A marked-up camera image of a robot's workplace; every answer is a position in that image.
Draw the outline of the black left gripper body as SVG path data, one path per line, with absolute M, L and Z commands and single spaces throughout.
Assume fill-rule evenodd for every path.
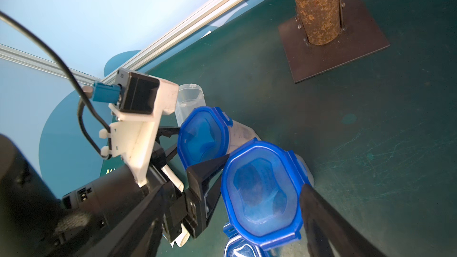
M 187 214 L 183 183 L 166 166 L 177 155 L 177 146 L 167 150 L 158 143 L 147 173 L 149 185 L 139 187 L 128 166 L 123 165 L 62 198 L 65 209 L 81 209 L 95 219 L 95 228 L 89 233 L 91 243 L 97 243 L 119 225 L 146 197 L 150 189 L 164 186 L 169 209 L 165 210 L 163 233 L 169 242 L 188 233 L 183 225 Z

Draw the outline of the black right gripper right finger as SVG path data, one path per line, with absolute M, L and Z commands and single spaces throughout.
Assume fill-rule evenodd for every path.
M 310 256 L 384 256 L 309 184 L 302 187 L 300 206 Z

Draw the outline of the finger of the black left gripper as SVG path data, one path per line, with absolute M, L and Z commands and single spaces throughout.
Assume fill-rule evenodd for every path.
M 186 169 L 189 187 L 185 190 L 185 227 L 196 239 L 208 227 L 221 196 L 221 173 L 230 155 L 211 159 Z
M 172 135 L 178 135 L 180 132 L 180 127 L 171 127 L 171 126 L 163 126 L 159 127 L 156 135 L 156 139 L 160 139 L 160 137 L 165 136 L 170 138 Z

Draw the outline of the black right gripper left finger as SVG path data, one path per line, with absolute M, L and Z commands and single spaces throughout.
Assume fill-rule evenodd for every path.
M 107 226 L 83 257 L 155 257 L 161 243 L 168 186 L 95 188 Z

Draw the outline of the clear blue-lid container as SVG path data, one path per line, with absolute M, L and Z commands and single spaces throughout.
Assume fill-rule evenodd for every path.
M 260 139 L 250 127 L 230 118 L 219 107 L 195 108 L 180 126 L 177 153 L 184 166 L 225 156 L 250 140 Z
M 180 127 L 190 113 L 198 107 L 206 106 L 202 88 L 197 84 L 182 84 L 179 86 L 175 116 Z
M 314 177 L 302 157 L 253 139 L 232 152 L 221 195 L 229 223 L 250 244 L 269 251 L 301 239 L 299 196 Z

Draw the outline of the blue container lid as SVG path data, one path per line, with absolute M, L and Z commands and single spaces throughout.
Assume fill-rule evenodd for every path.
M 228 222 L 223 227 L 224 234 L 229 238 L 224 249 L 224 257 L 270 257 L 259 246 L 250 244 Z

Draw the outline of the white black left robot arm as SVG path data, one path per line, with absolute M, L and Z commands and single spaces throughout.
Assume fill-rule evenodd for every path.
M 227 156 L 187 168 L 179 191 L 159 166 L 176 148 L 161 149 L 138 186 L 123 165 L 93 182 L 54 196 L 18 147 L 1 137 L 1 255 L 4 257 L 154 257 L 163 237 L 182 228 L 198 237 L 221 195 Z

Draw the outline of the horizontal aluminium back rail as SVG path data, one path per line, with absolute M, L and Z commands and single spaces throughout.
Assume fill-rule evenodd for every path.
M 129 59 L 121 65 L 122 69 L 139 70 L 150 61 L 156 59 L 173 46 L 177 45 L 187 37 L 214 21 L 218 17 L 227 13 L 232 8 L 240 4 L 243 0 L 210 0 L 201 8 L 192 13 L 188 18 L 179 25 L 171 29 L 165 35 L 160 37 L 146 49 Z

